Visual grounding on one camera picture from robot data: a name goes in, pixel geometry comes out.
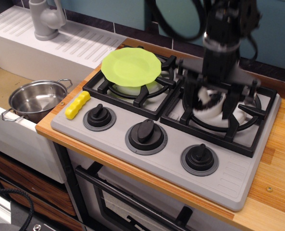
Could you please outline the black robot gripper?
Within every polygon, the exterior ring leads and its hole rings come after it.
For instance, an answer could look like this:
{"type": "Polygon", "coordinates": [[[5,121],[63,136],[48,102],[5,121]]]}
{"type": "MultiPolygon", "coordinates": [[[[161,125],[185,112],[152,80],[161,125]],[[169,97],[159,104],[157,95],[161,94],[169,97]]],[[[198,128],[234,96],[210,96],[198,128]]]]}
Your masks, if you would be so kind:
{"type": "Polygon", "coordinates": [[[202,86],[228,92],[222,107],[222,119],[229,119],[242,98],[242,94],[254,94],[261,81],[239,67],[239,49],[230,52],[204,50],[203,59],[180,58],[179,68],[186,75],[183,92],[184,109],[194,109],[199,103],[198,93],[202,86]]]}

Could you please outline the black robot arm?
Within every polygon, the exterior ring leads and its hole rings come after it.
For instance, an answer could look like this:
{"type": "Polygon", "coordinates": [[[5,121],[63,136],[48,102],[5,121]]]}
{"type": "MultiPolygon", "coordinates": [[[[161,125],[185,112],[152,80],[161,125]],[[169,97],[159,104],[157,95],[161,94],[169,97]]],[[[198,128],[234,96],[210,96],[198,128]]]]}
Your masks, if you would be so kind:
{"type": "Polygon", "coordinates": [[[199,18],[196,35],[184,37],[177,33],[164,19],[157,4],[148,0],[151,13],[166,34],[179,41],[194,41],[203,37],[204,58],[201,74],[208,85],[228,86],[223,104],[223,119],[230,119],[242,96],[249,87],[250,97],[260,83],[238,75],[239,65],[253,63],[258,56],[258,46],[251,33],[259,27],[261,14],[254,0],[194,0],[199,18]]]}

